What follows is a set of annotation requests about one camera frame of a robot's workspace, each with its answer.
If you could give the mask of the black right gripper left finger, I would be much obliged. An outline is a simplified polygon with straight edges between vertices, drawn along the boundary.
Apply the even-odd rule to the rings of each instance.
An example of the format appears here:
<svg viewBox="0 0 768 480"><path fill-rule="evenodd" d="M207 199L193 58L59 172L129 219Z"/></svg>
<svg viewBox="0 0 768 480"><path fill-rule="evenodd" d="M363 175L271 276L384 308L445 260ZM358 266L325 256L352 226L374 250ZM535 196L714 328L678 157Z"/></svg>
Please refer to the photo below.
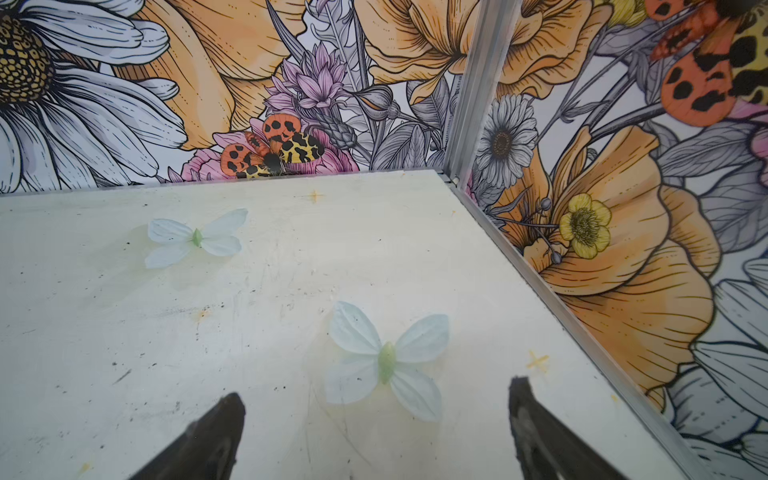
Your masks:
<svg viewBox="0 0 768 480"><path fill-rule="evenodd" d="M229 393L130 479L229 479L245 416L239 394Z"/></svg>

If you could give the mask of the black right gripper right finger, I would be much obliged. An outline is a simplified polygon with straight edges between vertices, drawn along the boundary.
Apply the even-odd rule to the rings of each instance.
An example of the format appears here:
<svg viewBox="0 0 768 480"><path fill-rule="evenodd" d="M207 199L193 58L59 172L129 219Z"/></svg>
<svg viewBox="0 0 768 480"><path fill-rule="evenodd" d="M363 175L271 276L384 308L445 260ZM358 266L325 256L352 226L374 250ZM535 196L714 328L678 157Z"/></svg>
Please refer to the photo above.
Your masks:
<svg viewBox="0 0 768 480"><path fill-rule="evenodd" d="M622 479L607 462L534 396L525 376L511 379L508 411L525 479Z"/></svg>

